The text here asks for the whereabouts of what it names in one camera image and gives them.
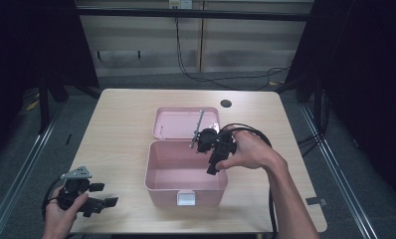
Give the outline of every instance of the pink box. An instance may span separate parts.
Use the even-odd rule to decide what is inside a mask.
[[[199,131],[218,129],[214,108],[161,108],[157,111],[150,146],[145,187],[157,206],[217,206],[228,184],[227,173],[207,173],[210,154],[190,147],[193,133],[204,111]]]

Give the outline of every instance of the light wood surface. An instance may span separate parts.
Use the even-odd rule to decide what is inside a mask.
[[[232,106],[223,108],[222,100]],[[144,185],[152,129],[161,107],[212,107],[221,125],[239,122],[261,130],[289,163],[302,198],[315,197],[295,137],[275,93],[105,90],[101,94],[72,168],[85,165],[91,182],[103,192],[91,197],[119,197],[114,208],[91,218],[79,215],[73,232],[80,233],[264,233],[272,231],[269,183],[261,169],[231,168],[229,184],[217,207],[156,207]],[[307,210],[318,231],[326,229],[319,205]]]

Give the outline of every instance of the hand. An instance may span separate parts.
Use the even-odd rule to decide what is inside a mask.
[[[241,130],[234,131],[233,137],[238,146],[236,153],[229,159],[218,162],[218,170],[244,166],[251,169],[262,167],[269,172],[276,165],[287,166],[286,161],[256,134]]]
[[[62,187],[53,191],[53,198],[59,195],[59,190],[61,188]],[[88,194],[81,194],[68,210],[60,208],[57,199],[51,200],[46,207],[46,225],[43,239],[66,238],[77,219],[78,210],[86,203],[87,199],[89,199]]]

